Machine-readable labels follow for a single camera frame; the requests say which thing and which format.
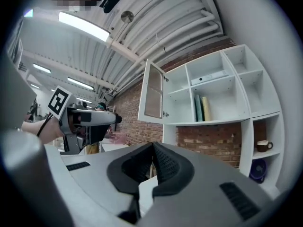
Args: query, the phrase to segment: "white shelf unit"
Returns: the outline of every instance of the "white shelf unit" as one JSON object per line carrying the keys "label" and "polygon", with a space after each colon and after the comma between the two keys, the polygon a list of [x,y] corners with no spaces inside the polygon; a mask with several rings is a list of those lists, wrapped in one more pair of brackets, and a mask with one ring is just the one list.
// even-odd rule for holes
{"label": "white shelf unit", "polygon": [[[192,85],[192,80],[225,70],[226,77]],[[211,121],[197,122],[194,97],[206,96]],[[164,72],[147,60],[138,120],[163,124],[163,142],[176,144],[177,126],[215,125],[241,122],[240,172],[249,176],[254,159],[269,163],[262,187],[276,196],[276,181],[284,152],[284,122],[280,102],[269,75],[255,54],[239,45],[197,58]],[[272,150],[254,150],[253,123],[265,120]]]}
{"label": "white shelf unit", "polygon": [[[266,152],[258,152],[255,148],[256,140],[253,125],[256,121],[261,120],[264,121],[266,125],[266,138],[264,140],[271,141],[274,144],[273,148]],[[239,167],[240,172],[248,177],[252,161],[260,158],[264,159],[268,169],[264,183],[260,184],[260,186],[265,186],[263,189],[271,189],[277,193],[276,182],[281,170],[284,153],[284,124],[281,112],[247,119],[241,123],[241,126],[242,147]]]}
{"label": "white shelf unit", "polygon": [[223,50],[240,79],[249,103],[251,117],[258,117],[281,110],[275,87],[255,54],[246,46]]}

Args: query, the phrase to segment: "book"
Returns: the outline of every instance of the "book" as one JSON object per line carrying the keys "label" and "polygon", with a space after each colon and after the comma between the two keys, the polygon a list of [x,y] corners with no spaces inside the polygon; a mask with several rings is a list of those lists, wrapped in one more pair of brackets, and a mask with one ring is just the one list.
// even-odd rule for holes
{"label": "book", "polygon": [[196,105],[196,116],[197,116],[197,121],[202,122],[203,119],[203,114],[202,114],[202,107],[201,107],[201,99],[199,94],[195,95],[195,105]]}
{"label": "book", "polygon": [[212,116],[210,114],[210,106],[209,106],[209,101],[207,97],[202,97],[202,105],[203,105],[203,111],[204,111],[204,120],[205,121],[211,121]]}

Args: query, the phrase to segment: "light fixture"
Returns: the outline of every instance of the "light fixture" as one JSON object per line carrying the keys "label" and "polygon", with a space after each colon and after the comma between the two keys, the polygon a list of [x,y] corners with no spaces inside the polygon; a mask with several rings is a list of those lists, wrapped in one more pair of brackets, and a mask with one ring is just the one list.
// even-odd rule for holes
{"label": "light fixture", "polygon": [[31,86],[40,89],[40,87],[38,87],[38,86],[36,86],[34,84],[31,84]]}
{"label": "light fixture", "polygon": [[33,17],[34,16],[34,10],[28,11],[23,17]]}
{"label": "light fixture", "polygon": [[82,82],[76,81],[76,80],[74,80],[74,79],[72,79],[72,78],[67,78],[67,79],[68,79],[69,81],[73,82],[73,83],[76,83],[76,84],[80,85],[80,86],[86,87],[86,88],[89,89],[89,90],[93,90],[93,89],[94,89],[93,87],[91,87],[91,86],[89,86],[89,85],[86,85],[86,84],[84,84],[84,83],[82,83]]}
{"label": "light fixture", "polygon": [[44,72],[47,72],[47,73],[51,73],[51,70],[47,69],[47,68],[44,68],[42,66],[38,66],[36,64],[33,64],[33,66],[38,69],[38,70],[41,70],[41,71],[44,71]]}
{"label": "light fixture", "polygon": [[106,41],[109,36],[109,32],[106,30],[83,20],[82,18],[67,13],[59,12],[59,21],[89,33],[103,41]]}
{"label": "light fixture", "polygon": [[78,100],[80,100],[80,101],[87,102],[87,103],[91,104],[91,101],[88,101],[88,100],[85,100],[85,99],[82,99],[82,98],[78,98],[78,97],[77,97],[76,99],[78,99]]}

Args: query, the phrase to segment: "white device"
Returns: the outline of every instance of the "white device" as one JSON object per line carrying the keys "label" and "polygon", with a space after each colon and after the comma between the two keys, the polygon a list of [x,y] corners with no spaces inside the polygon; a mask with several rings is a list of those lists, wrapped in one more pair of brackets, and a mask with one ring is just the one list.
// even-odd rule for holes
{"label": "white device", "polygon": [[211,81],[214,79],[223,78],[223,77],[227,77],[227,76],[228,76],[227,72],[225,70],[222,70],[222,71],[218,71],[218,72],[215,72],[215,73],[203,76],[203,77],[193,79],[193,80],[191,80],[191,85],[195,85],[198,83],[207,82],[207,81]]}
{"label": "white device", "polygon": [[60,130],[65,135],[61,155],[79,154],[86,145],[102,141],[118,116],[107,111],[86,110],[78,104],[75,95],[60,86],[54,91],[47,108],[58,119]]}

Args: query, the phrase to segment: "open cabinet door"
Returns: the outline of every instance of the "open cabinet door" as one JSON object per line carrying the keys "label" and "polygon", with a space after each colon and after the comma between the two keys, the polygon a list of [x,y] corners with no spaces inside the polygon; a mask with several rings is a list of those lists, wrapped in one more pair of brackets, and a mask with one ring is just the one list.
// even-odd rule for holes
{"label": "open cabinet door", "polygon": [[163,110],[163,88],[166,73],[150,60],[146,61],[139,104],[138,120],[165,124],[167,116]]}

